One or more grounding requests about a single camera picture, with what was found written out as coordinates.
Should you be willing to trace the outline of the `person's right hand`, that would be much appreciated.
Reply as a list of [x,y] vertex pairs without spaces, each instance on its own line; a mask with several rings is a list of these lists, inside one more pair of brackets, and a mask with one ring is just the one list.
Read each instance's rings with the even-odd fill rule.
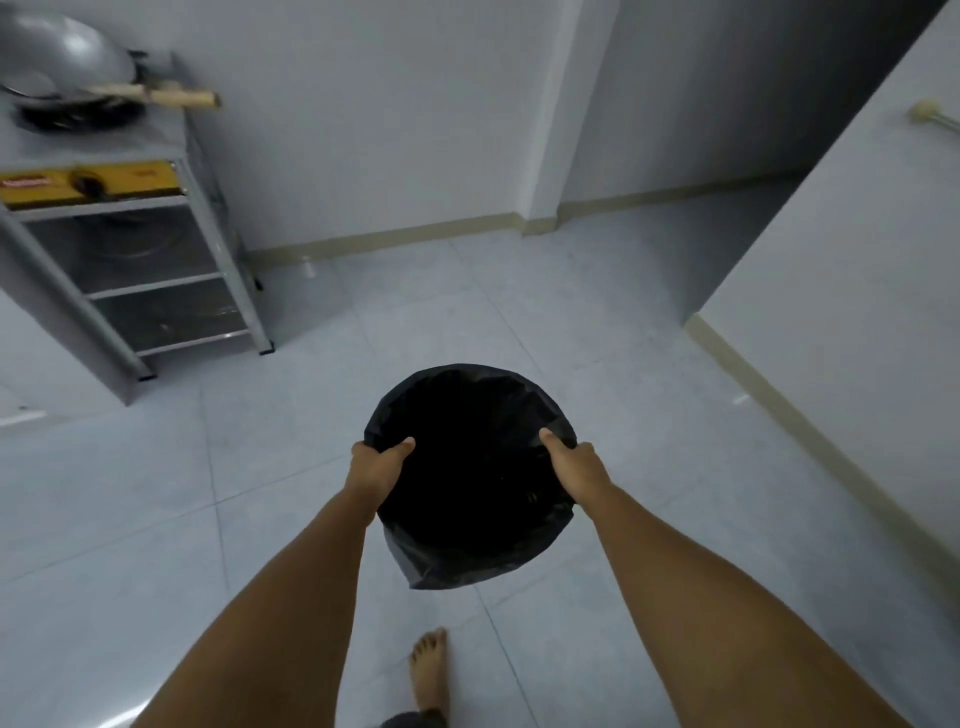
[[562,488],[592,518],[594,506],[610,493],[614,483],[592,443],[583,442],[576,446],[570,462],[564,466],[551,464]]

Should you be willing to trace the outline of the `person's left hand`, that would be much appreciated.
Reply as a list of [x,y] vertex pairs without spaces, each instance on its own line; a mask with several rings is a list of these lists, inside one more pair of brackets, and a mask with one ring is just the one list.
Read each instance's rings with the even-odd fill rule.
[[403,463],[390,462],[382,453],[364,442],[354,443],[351,449],[343,491],[357,505],[366,525],[373,522],[402,473]]

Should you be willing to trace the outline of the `black plastic trash bag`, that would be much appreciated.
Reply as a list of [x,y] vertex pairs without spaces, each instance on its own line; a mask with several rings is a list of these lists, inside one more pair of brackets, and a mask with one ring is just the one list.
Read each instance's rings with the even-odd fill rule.
[[558,403],[524,375],[476,363],[419,370],[379,400],[364,443],[414,452],[377,516],[410,589],[445,591],[513,572],[570,525],[574,500],[539,433],[569,448]]

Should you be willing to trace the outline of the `person's right forearm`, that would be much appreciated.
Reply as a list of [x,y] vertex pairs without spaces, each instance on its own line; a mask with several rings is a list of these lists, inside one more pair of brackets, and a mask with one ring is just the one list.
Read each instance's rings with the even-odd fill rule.
[[734,564],[611,483],[576,500],[681,728],[913,728]]

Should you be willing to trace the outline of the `person's left forearm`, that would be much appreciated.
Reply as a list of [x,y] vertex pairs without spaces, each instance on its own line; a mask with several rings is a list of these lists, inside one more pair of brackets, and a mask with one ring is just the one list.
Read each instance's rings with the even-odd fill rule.
[[366,531],[349,484],[203,632],[131,728],[333,728]]

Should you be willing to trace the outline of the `person's bare foot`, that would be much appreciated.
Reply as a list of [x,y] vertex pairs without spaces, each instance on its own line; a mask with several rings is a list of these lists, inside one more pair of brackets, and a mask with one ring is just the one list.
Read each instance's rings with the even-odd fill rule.
[[427,717],[450,720],[448,631],[438,627],[420,636],[408,658],[416,710]]

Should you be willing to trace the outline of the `steel stove stand with shelves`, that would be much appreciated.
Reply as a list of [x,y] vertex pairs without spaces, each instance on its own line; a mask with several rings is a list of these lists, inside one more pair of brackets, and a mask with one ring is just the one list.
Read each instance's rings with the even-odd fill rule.
[[156,161],[173,164],[180,194],[18,210],[0,201],[0,250],[123,383],[155,379],[156,357],[231,339],[274,353],[263,285],[187,108],[29,108],[0,91],[0,172]]

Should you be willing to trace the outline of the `yellow stove control panel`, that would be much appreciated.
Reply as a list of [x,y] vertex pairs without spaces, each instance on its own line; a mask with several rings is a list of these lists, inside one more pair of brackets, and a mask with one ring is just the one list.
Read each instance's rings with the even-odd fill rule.
[[179,195],[169,161],[0,172],[0,202],[13,211]]

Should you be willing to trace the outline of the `cream wall hook peg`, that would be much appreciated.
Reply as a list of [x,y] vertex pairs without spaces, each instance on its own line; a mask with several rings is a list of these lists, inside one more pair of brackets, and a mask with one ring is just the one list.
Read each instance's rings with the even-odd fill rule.
[[907,117],[913,124],[933,124],[960,136],[960,119],[950,116],[935,100],[920,100],[910,106]]

